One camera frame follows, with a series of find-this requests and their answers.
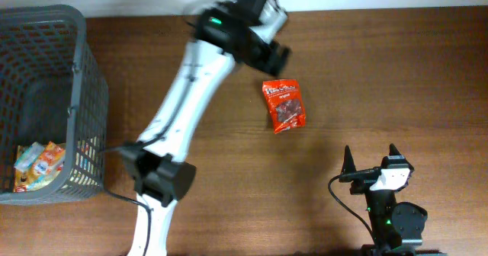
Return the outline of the orange tissue pack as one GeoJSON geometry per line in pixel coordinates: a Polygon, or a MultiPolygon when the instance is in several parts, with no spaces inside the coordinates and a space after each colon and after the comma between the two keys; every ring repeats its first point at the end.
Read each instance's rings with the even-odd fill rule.
{"type": "Polygon", "coordinates": [[[31,166],[31,172],[36,177],[47,176],[56,171],[64,162],[66,150],[54,142],[49,142],[42,153],[31,166]]]}

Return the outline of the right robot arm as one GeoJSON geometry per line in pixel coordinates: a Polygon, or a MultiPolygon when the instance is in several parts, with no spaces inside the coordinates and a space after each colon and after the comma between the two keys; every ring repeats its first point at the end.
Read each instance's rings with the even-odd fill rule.
{"type": "Polygon", "coordinates": [[[428,212],[410,202],[399,202],[396,193],[408,186],[415,168],[393,144],[381,164],[358,170],[351,149],[346,146],[342,169],[328,184],[332,197],[350,214],[359,218],[373,243],[362,245],[361,255],[442,255],[439,250],[420,250],[428,212]],[[351,195],[363,195],[370,222],[346,206],[332,191],[332,182],[350,183],[351,195]]]}

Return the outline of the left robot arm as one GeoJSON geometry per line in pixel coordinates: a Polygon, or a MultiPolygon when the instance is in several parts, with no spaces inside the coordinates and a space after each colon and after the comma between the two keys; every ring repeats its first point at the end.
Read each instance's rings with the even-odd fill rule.
{"type": "Polygon", "coordinates": [[[287,21],[278,0],[213,3],[193,24],[175,79],[135,142],[117,149],[134,181],[137,218],[130,255],[165,255],[172,215],[196,167],[185,161],[192,136],[214,93],[245,64],[271,76],[291,50],[275,40],[287,21]]]}

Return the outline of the teal tissue pack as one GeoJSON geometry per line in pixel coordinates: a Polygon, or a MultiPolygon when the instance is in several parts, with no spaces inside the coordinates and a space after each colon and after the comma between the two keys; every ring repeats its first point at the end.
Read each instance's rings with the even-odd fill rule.
{"type": "Polygon", "coordinates": [[[37,160],[43,151],[44,146],[38,142],[34,142],[17,158],[14,167],[19,171],[25,172],[37,160]]]}

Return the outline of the yellow snack bag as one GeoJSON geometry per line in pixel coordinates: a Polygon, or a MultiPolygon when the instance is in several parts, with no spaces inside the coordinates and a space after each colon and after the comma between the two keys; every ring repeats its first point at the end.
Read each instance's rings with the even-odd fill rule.
{"type": "MultiPolygon", "coordinates": [[[[17,153],[17,158],[23,153],[25,149],[27,149],[29,146],[18,146],[18,153],[17,153]]],[[[14,168],[14,189],[13,191],[15,193],[22,193],[22,192],[28,192],[28,191],[35,191],[39,190],[43,187],[46,187],[48,184],[50,184],[62,171],[63,169],[63,164],[64,162],[59,165],[56,171],[53,171],[51,174],[47,176],[40,176],[36,177],[33,175],[31,172],[31,166],[29,169],[27,169],[25,172],[19,171],[16,168],[14,168]]]]}

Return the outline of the red snack bag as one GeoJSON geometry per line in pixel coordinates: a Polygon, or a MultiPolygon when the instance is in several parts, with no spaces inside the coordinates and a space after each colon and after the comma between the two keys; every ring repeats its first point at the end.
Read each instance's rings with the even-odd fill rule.
{"type": "Polygon", "coordinates": [[[275,134],[306,125],[306,111],[296,79],[265,81],[262,92],[275,134]]]}

